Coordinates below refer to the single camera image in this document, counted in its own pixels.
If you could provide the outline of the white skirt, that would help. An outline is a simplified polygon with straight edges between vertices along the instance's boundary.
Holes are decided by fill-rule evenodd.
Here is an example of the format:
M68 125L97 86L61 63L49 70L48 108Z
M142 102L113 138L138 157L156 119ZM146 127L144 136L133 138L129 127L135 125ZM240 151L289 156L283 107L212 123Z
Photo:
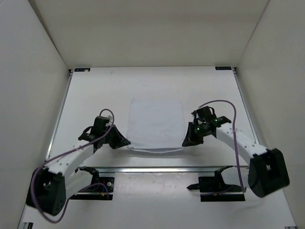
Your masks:
M132 99L126 133L131 143L128 149L152 154L181 151L185 124L179 100Z

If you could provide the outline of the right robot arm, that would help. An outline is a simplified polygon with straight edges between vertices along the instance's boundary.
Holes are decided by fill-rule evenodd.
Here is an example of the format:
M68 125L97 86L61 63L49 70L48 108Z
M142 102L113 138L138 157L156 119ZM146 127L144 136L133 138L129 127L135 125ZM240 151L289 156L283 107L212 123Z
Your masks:
M203 144L204 137L212 135L234 150L235 158L242 158L247 168L241 168L240 163L224 166L212 177L189 185L188 190L198 189L206 196L250 189L257 197L263 198L289 186L285 159L279 149L268 149L255 143L238 131L233 121L225 116L217 117L212 107L197 109L192 115L193 121L188 124L183 147Z

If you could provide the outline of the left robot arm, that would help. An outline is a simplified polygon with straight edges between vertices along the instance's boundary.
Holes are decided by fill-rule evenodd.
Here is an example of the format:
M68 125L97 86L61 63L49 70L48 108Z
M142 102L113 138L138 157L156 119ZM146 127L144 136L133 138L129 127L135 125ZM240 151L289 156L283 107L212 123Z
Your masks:
M26 205L56 216L67 200L78 192L107 192L98 170L83 165L103 145L118 149L130 145L130 141L109 117L98 116L92 126L84 129L71 150L50 159L33 172Z

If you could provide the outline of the right blue corner label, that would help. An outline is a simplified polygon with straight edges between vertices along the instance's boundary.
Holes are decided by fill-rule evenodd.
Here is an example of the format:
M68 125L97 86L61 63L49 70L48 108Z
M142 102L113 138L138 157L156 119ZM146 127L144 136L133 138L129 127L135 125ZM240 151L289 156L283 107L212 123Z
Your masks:
M232 68L230 66L216 66L215 69L217 71L231 71Z

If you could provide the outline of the blue corner label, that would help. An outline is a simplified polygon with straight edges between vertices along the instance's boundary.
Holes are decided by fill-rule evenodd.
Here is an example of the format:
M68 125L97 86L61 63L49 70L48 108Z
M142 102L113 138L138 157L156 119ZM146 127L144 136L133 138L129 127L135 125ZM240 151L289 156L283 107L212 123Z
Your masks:
M216 66L215 69L217 71L231 71L232 68L230 66Z
M74 72L89 72L90 68L75 68Z

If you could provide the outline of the left blue corner label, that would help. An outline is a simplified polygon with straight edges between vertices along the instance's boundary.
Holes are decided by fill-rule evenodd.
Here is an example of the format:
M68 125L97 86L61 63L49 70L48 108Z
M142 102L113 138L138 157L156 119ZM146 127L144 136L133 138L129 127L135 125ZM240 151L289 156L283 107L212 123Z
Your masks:
M90 68L75 68L74 72L89 72Z

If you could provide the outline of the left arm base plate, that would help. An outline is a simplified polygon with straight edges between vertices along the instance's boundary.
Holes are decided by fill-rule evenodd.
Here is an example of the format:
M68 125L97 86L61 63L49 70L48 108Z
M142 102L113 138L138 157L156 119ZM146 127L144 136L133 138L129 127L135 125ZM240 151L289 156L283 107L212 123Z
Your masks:
M93 167L80 167L76 174L91 175L90 187L83 188L71 196L75 200L112 200L114 191L114 174L101 173Z

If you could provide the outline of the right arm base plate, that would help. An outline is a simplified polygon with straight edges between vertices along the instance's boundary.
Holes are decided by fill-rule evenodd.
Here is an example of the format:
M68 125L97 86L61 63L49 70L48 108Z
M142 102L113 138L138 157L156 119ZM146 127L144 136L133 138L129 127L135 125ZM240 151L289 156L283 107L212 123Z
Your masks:
M244 194L239 185L224 182L222 172L233 168L225 166L213 172L213 176L199 176L198 183L187 187L189 191L199 190L201 202L243 202Z

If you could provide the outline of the aluminium front rail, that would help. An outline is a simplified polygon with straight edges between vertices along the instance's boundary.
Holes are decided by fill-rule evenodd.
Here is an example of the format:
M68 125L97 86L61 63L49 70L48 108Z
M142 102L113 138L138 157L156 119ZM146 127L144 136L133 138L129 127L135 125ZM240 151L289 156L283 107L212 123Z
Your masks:
M96 167L100 173L210 173L220 167Z

